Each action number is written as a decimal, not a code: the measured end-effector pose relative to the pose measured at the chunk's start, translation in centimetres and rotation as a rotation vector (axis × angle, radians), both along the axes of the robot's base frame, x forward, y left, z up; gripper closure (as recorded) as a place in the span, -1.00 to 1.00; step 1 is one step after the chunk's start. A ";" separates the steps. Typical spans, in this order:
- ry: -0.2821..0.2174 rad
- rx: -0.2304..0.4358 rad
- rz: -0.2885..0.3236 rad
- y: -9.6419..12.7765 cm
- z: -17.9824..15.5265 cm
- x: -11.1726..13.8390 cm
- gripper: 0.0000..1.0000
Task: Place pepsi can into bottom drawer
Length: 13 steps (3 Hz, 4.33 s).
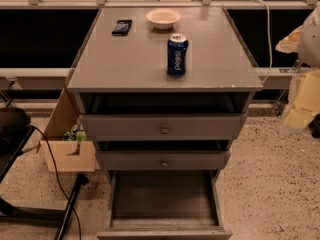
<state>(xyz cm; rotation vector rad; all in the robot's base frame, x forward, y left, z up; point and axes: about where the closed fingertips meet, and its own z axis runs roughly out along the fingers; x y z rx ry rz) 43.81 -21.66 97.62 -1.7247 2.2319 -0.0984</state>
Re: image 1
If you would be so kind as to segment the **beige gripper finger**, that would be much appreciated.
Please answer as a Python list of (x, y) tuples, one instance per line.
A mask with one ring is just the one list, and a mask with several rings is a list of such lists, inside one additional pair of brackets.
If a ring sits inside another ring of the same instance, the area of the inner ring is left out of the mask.
[(299, 86), (284, 124), (295, 130), (305, 129), (320, 113), (320, 69), (306, 73)]

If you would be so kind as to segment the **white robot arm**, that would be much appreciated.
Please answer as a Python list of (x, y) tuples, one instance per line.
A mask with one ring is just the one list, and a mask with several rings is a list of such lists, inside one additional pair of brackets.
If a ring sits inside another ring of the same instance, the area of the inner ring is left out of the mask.
[(292, 129), (306, 128), (320, 113), (320, 7), (304, 23), (276, 45), (282, 53), (298, 54), (300, 62), (312, 71), (299, 79), (299, 86), (284, 124)]

